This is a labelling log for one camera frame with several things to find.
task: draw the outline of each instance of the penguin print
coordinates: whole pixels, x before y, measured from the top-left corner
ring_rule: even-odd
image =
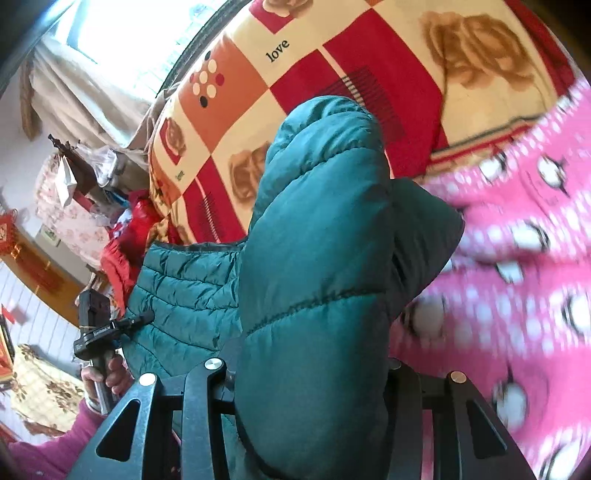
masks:
[[[548,155],[542,155],[538,159],[538,173],[548,187],[554,190],[560,190],[567,197],[570,197],[564,188],[564,183],[566,181],[566,172],[564,171],[565,164],[565,159],[558,162],[553,158],[550,158]]]
[[[573,107],[573,97],[570,92],[566,92],[565,95],[558,99],[556,108],[562,113],[567,113]]]
[[[577,293],[567,297],[562,307],[564,322],[579,336],[591,335],[591,311],[586,293]]]
[[[484,178],[489,183],[492,183],[507,171],[507,155],[504,152],[499,152],[493,157],[480,162],[479,167]]]
[[[514,432],[525,423],[528,403],[521,385],[515,382],[513,371],[508,367],[507,379],[497,383],[492,390],[491,404],[502,424]]]
[[[558,447],[542,464],[540,480],[567,480],[577,466],[581,440]]]
[[[448,273],[453,271],[453,261],[450,258],[447,263],[445,264],[445,266],[443,267],[443,269],[441,270],[441,273]]]
[[[519,285],[520,283],[523,283],[524,275],[519,263],[501,262],[497,263],[495,268],[505,283],[509,285]]]
[[[546,231],[531,222],[511,228],[515,246],[531,252],[543,253],[550,247],[550,237]]]
[[[417,338],[436,339],[441,337],[445,311],[443,297],[419,298],[402,312],[402,324]]]

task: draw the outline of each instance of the wooden cabinet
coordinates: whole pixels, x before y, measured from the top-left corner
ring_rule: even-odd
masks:
[[[49,292],[40,286],[23,268],[19,262],[11,255],[4,255],[2,260],[7,267],[35,294],[39,299],[49,308],[64,317],[72,325],[78,326],[78,309],[74,305],[74,300],[84,288],[82,283],[75,280],[70,274],[65,272],[61,267],[56,265],[49,259],[49,257],[41,249],[37,248],[33,242],[25,238],[18,231],[16,232],[17,244],[23,245],[26,249],[22,250],[21,255],[26,255],[27,252],[33,251],[39,258],[41,258],[47,268],[52,268],[60,277],[60,282],[57,288]]]

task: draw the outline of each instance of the green puffer jacket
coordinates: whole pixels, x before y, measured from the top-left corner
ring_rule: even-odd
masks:
[[[148,251],[128,314],[155,321],[124,345],[136,377],[186,373],[244,334],[232,479],[377,478],[390,324],[463,231],[448,205],[390,180],[383,152],[357,103],[310,100],[268,151],[247,239]]]

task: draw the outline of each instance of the floral blanket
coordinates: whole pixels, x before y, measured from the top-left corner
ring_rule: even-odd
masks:
[[[519,0],[254,0],[161,115],[150,148],[161,230],[186,244],[242,238],[269,143],[314,96],[366,107],[392,176],[416,177],[489,157],[573,81]]]
[[[16,350],[11,408],[32,434],[67,432],[84,399],[82,381],[41,359],[30,345],[19,345]]]

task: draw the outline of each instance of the wall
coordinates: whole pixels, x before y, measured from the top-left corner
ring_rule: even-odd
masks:
[[[35,181],[53,146],[46,132],[31,142],[22,131],[18,75],[0,98],[0,199],[7,208],[18,210],[19,228],[35,239],[41,228],[41,220],[35,216]],[[56,248],[43,240],[35,241],[70,275],[83,284],[88,282],[90,273],[85,263],[65,245]]]
[[[15,317],[14,325],[8,323],[15,347],[21,343],[32,345],[53,365],[69,374],[77,374],[79,364],[73,362],[72,344],[79,337],[79,330],[33,295],[4,263],[0,264],[0,303]],[[47,440],[44,435],[31,435],[26,430],[10,408],[8,393],[0,395],[0,422],[19,440],[34,444]]]

